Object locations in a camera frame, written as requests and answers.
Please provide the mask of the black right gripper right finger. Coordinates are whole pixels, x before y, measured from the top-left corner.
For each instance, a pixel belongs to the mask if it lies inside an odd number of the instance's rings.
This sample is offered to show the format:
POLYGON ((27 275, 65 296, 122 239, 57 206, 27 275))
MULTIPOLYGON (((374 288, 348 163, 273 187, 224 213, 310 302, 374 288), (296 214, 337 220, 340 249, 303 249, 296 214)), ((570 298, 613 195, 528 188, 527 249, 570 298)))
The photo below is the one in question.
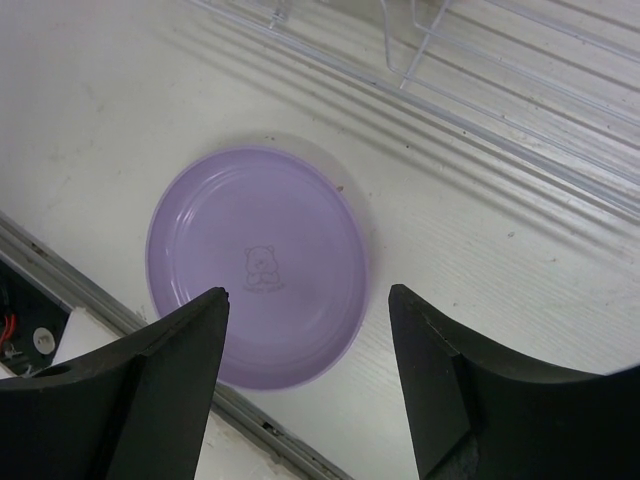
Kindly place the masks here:
POLYGON ((510 349, 404 285, 388 297, 423 479, 635 479, 639 370, 598 375, 510 349))

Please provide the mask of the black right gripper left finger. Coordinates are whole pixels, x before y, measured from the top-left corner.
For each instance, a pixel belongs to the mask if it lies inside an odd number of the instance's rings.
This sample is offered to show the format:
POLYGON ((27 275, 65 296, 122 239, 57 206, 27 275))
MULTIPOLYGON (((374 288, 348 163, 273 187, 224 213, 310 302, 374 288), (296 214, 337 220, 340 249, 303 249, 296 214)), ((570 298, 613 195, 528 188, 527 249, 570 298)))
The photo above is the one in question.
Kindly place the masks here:
POLYGON ((1 383, 4 479, 192 479, 224 350, 212 288, 31 378, 1 383))

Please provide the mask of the purple plastic plate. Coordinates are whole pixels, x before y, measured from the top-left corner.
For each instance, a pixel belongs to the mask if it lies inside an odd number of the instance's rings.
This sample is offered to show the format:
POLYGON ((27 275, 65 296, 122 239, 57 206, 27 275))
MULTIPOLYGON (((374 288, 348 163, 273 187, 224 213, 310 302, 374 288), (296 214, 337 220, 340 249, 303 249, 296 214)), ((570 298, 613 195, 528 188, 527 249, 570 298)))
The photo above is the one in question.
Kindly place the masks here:
POLYGON ((287 390, 325 374, 369 300, 349 203, 318 169, 264 146, 220 150, 180 172, 155 209, 145 261, 159 315, 213 287, 228 292, 218 378, 240 389, 287 390))

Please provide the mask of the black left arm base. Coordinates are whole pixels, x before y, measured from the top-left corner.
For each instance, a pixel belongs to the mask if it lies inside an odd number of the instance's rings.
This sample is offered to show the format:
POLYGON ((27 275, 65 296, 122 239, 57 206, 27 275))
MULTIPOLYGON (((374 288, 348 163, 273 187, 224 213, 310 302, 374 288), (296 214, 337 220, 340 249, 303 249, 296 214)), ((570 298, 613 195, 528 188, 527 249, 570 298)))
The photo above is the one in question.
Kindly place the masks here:
POLYGON ((70 310, 1 262, 1 366, 20 377, 48 368, 70 310))

